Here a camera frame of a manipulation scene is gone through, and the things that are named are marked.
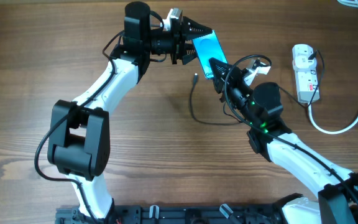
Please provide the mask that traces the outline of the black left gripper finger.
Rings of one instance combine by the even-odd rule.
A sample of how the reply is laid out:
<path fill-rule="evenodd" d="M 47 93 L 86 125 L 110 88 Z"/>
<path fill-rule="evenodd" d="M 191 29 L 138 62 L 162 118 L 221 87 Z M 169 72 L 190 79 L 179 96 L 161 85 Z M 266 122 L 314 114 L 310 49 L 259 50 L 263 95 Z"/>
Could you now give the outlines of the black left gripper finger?
<path fill-rule="evenodd" d="M 182 56 L 182 64 L 186 65 L 197 57 L 198 56 L 195 49 L 186 50 L 186 52 Z"/>
<path fill-rule="evenodd" d="M 212 29 L 210 27 L 201 25 L 186 16 L 183 17 L 183 37 L 186 40 L 197 39 L 211 33 Z"/>

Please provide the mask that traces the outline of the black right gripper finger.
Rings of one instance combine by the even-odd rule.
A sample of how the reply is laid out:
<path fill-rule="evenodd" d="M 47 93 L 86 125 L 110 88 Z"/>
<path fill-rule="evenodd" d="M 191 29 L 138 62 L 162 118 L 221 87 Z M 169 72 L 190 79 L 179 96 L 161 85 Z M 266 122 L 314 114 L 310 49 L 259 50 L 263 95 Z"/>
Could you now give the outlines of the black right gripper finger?
<path fill-rule="evenodd" d="M 213 85 L 216 93 L 220 94 L 224 90 L 224 79 L 222 78 L 213 78 Z"/>
<path fill-rule="evenodd" d="M 209 64 L 214 78 L 225 77 L 231 68 L 230 64 L 222 62 L 216 58 L 210 58 Z"/>

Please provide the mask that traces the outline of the turquoise screen smartphone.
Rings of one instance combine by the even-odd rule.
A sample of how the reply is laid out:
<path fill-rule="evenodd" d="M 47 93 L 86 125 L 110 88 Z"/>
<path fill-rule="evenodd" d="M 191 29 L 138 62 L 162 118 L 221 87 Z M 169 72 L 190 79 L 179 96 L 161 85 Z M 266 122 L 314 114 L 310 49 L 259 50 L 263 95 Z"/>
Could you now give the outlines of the turquoise screen smartphone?
<path fill-rule="evenodd" d="M 195 47 L 201 68 L 203 69 L 204 77 L 208 80 L 212 79 L 213 72 L 209 59 L 215 58 L 221 62 L 227 63 L 226 56 L 219 43 L 215 30 L 212 30 L 212 33 L 208 35 L 193 39 L 192 43 Z"/>

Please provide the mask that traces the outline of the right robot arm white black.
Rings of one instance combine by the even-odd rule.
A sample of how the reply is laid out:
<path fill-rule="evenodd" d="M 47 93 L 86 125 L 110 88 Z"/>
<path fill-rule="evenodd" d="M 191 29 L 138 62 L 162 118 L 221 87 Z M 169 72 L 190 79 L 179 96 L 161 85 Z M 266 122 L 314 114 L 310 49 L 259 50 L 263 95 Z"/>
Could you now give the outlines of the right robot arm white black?
<path fill-rule="evenodd" d="M 267 73 L 270 60 L 253 55 L 250 68 L 240 69 L 215 58 L 209 60 L 213 84 L 221 100 L 244 124 L 255 153 L 284 168 L 317 198 L 310 201 L 302 194 L 279 200 L 275 206 L 279 223 L 358 223 L 358 173 L 336 165 L 303 143 L 286 126 L 280 87 L 265 82 L 250 87 L 250 78 Z"/>

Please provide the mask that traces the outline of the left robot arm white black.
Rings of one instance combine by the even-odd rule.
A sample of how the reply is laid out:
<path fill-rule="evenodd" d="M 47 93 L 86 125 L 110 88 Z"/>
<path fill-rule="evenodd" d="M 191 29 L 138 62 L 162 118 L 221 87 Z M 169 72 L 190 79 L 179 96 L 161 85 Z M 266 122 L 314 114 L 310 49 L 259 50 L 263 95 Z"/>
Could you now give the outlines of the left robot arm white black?
<path fill-rule="evenodd" d="M 107 223 L 114 212 L 103 175 L 111 151 L 110 114 L 156 61 L 154 55 L 187 64 L 196 58 L 191 41 L 211 32 L 177 8 L 163 19 L 148 4 L 130 2 L 125 6 L 124 29 L 112 38 L 117 44 L 105 55 L 103 74 L 73 101 L 55 103 L 47 159 L 65 175 L 63 181 L 73 184 L 84 222 Z"/>

